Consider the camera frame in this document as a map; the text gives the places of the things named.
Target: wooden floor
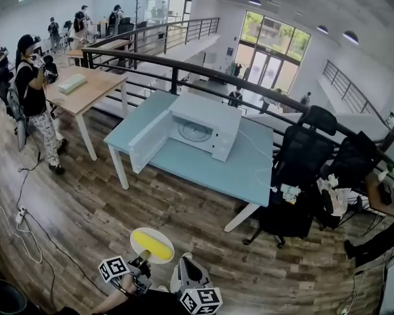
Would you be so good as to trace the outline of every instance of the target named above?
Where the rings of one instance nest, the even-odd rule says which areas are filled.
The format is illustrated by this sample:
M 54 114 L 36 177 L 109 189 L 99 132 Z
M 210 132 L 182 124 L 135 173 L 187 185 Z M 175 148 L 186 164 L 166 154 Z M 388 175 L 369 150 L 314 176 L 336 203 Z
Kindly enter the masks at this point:
M 350 294 L 354 264 L 345 257 L 343 241 L 359 238 L 371 223 L 372 215 L 357 215 L 334 232 L 321 232 L 314 222 L 308 238 L 288 239 L 283 249 L 277 249 L 274 238 L 268 234 L 245 246 L 241 241 L 255 231 L 255 221 L 247 220 L 230 234 L 223 232 L 234 217 L 238 200 L 152 167 L 137 176 L 125 156 L 123 164 L 130 188 L 124 191 L 108 148 L 102 142 L 118 120 L 95 110 L 86 113 L 85 122 L 98 156 L 94 162 L 74 118 L 58 110 L 56 114 L 59 131 L 70 142 L 67 155 L 61 157 L 66 174 L 57 177 L 48 170 L 47 162 L 42 162 L 30 173 L 20 204 L 107 293 L 112 287 L 105 285 L 99 276 L 99 263 L 115 255 L 132 259 L 131 231 L 149 226 L 163 232 L 175 246 L 172 262 L 152 267 L 154 285 L 169 285 L 178 258 L 190 251 L 221 288 L 225 303 L 218 314 L 335 314 L 336 307 Z M 37 149 L 29 138 L 25 150 L 19 153 L 13 129 L 14 123 L 0 102 L 0 204 L 11 216 L 14 230 L 15 205 L 25 176 L 18 168 L 33 167 Z M 39 135 L 34 135 L 40 143 Z M 57 307 L 70 306 L 88 314 L 104 296 L 56 250 L 30 217 L 28 222 L 44 257 L 56 272 Z M 33 240 L 26 234 L 21 236 L 37 259 Z M 33 302 L 52 312 L 51 269 L 45 262 L 35 264 L 29 260 L 20 239 L 9 232 L 2 210 L 0 256 L 3 258 L 0 267 L 11 274 L 8 279 L 16 280 Z M 379 265 L 366 273 L 351 315 L 374 314 L 382 289 L 382 272 Z M 356 277 L 357 286 L 361 278 Z

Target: white table leg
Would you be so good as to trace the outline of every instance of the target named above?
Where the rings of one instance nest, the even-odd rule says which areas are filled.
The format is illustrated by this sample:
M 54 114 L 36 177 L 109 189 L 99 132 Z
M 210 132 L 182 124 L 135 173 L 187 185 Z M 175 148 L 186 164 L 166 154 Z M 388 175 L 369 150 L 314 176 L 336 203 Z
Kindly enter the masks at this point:
M 129 114 L 129 105 L 127 102 L 127 83 L 124 82 L 121 86 L 121 101 L 123 102 L 123 115 L 127 117 Z
M 124 190 L 127 190 L 129 188 L 129 183 L 127 181 L 127 177 L 125 176 L 123 163 L 121 162 L 120 152 L 114 149 L 114 147 L 111 147 L 109 145 L 108 147 L 110 149 L 112 162 L 114 162 L 114 166 L 116 168 L 118 178 L 120 179 L 121 186 L 123 187 Z
M 77 115 L 76 120 L 77 120 L 77 124 L 79 125 L 80 133 L 83 137 L 83 141 L 85 142 L 87 150 L 89 151 L 89 154 L 91 156 L 91 159 L 93 161 L 96 161 L 98 158 L 95 153 L 95 150 L 93 149 L 91 138 L 89 138 L 89 133 L 87 132 L 85 121 L 83 120 L 83 116 L 81 114 Z
M 232 219 L 226 226 L 224 231 L 230 232 L 235 229 L 239 224 L 241 224 L 244 220 L 246 220 L 255 210 L 257 210 L 260 206 L 254 203 L 249 203 L 244 210 L 242 210 L 237 216 Z

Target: blue table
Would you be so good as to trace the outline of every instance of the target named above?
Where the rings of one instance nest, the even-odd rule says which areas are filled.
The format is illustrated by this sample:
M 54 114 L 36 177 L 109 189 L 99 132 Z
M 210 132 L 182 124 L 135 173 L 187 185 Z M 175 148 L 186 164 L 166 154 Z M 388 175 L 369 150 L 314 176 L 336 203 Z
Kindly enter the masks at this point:
M 173 94 L 156 91 L 104 139 L 125 190 L 129 185 L 120 152 L 128 154 L 130 141 L 168 109 L 176 98 Z M 250 137 L 265 154 L 273 154 L 272 129 L 242 118 L 239 130 Z M 230 232 L 258 207 L 269 204 L 271 160 L 259 153 L 245 135 L 238 133 L 226 162 L 213 159 L 211 154 L 201 149 L 170 138 L 149 164 L 248 202 L 248 206 L 225 227 L 225 231 Z

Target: open microwave door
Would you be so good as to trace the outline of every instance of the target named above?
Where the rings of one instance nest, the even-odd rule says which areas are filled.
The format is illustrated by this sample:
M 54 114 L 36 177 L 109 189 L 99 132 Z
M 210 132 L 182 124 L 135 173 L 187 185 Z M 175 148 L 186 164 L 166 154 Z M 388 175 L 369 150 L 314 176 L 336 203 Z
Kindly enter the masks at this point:
M 169 138 L 172 112 L 165 110 L 129 143 L 131 166 L 136 174 L 150 162 Z

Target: power strip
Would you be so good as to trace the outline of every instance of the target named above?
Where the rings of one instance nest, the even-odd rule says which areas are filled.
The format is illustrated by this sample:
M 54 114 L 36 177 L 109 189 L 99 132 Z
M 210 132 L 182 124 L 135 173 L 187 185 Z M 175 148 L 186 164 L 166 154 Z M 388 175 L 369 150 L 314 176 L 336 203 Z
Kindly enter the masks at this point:
M 24 221 L 25 215 L 26 215 L 26 208 L 20 207 L 18 214 L 16 215 L 16 225 L 22 224 L 22 222 Z

